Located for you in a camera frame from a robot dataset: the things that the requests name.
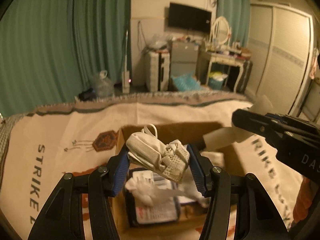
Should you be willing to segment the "white socks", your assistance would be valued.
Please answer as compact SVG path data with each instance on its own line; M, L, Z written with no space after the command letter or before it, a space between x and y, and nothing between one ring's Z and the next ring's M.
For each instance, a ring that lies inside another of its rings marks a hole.
M242 110L265 115L273 111L273 106L267 96L263 95L257 98L256 102L250 108L242 108ZM252 132L237 128L232 123L231 127L223 127L205 134L203 139L206 145L206 151L214 152L235 142L243 142L252 135Z

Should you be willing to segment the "white mesh garment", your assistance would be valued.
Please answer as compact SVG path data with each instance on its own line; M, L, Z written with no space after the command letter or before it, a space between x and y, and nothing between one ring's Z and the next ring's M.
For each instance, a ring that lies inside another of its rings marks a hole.
M179 141L168 144L158 138L155 125L147 124L126 141L128 158L170 181L181 183L189 166L190 153Z

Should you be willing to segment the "white plastic-wrapped soft bundle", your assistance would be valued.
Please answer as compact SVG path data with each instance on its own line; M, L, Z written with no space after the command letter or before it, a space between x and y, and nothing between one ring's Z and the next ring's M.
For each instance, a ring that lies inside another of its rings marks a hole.
M209 200L202 196L195 183L191 183L191 181L179 184L177 189L161 189L148 182L130 178L125 184L125 189L146 206L162 204L173 197L186 197L195 200L203 208L209 207Z

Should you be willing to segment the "brown cardboard box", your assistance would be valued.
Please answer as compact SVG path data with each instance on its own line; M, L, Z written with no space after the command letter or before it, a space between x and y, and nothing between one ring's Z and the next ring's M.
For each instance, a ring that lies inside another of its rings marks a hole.
M243 176L233 146L217 148L215 159L204 135L219 122L124 126L117 153L124 155L112 215L121 239L203 239L216 180L212 168Z

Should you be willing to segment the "flat packaged item with label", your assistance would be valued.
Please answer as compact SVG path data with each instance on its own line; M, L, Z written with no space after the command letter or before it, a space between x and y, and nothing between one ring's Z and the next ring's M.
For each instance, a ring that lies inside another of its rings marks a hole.
M123 193L131 227L175 222L181 205L173 195L176 183L145 168L129 170Z

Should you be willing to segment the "bin with yellow-white contents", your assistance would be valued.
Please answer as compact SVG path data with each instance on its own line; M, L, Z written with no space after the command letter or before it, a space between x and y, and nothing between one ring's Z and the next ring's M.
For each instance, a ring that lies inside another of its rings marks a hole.
M222 72L210 72L208 86L213 90L220 90L227 76Z

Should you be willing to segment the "cream printed blanket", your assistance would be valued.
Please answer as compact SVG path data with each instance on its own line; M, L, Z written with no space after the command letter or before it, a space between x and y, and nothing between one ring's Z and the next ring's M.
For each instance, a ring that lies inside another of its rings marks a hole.
M244 96L227 92L163 92L43 106L13 115L1 176L1 226L13 239L27 239L64 173L89 174L107 163L117 154L124 126L219 122L227 127L233 111L250 106ZM100 133L106 133L106 150L96 151L92 143ZM244 174L258 177L289 228L302 176L278 162L276 149L260 136L231 146Z

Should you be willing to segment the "white sliding wardrobe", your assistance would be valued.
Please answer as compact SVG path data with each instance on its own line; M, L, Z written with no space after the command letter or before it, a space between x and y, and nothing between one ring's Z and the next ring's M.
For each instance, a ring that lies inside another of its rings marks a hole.
M313 19L275 3L252 3L248 49L252 71L245 94L265 95L277 113L297 116L309 84Z

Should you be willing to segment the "white dressing table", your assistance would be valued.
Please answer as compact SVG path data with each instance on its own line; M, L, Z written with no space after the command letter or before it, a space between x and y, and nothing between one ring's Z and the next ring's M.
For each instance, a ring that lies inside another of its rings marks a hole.
M253 62L251 60L244 60L239 57L205 51L203 48L200 48L198 52L195 77L198 81L200 81L201 84L208 85L209 74L213 64L227 66L228 74L232 67L238 68L239 74L237 75L233 92L245 92L253 67Z

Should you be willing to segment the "blue plastic bag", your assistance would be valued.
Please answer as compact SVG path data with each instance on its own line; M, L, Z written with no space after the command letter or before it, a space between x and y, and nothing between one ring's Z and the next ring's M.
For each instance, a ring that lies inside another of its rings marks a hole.
M171 77L172 85L176 91L189 92L194 90L201 90L202 87L191 73L181 76Z

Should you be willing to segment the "white oval vanity mirror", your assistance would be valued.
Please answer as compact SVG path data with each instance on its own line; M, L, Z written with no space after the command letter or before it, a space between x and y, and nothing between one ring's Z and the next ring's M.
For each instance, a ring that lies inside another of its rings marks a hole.
M218 17L211 26L209 41L212 44L223 45L231 38L232 30L224 16Z

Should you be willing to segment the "white black storage cabinet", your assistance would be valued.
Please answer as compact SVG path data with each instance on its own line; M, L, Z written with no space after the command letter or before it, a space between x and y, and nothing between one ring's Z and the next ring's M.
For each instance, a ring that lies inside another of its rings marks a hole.
M170 54L150 51L145 55L145 78L149 92L167 91L169 87Z

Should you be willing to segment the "narrow green curtain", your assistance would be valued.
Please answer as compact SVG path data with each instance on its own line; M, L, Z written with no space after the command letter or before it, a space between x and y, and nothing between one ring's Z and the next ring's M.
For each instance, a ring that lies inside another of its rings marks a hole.
M232 29L231 42L245 47L249 36L250 0L217 0L217 16L223 16Z

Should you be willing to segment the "clear water jug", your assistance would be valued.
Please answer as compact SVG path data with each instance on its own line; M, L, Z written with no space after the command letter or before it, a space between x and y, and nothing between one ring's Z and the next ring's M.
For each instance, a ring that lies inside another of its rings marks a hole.
M102 70L94 74L90 79L91 87L94 89L97 97L101 99L114 96L114 83L108 78L108 72Z

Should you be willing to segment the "black wall television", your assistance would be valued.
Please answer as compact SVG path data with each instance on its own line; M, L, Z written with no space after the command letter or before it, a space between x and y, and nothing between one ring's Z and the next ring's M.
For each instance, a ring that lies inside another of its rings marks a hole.
M170 2L168 26L206 34L210 33L212 12L188 5Z

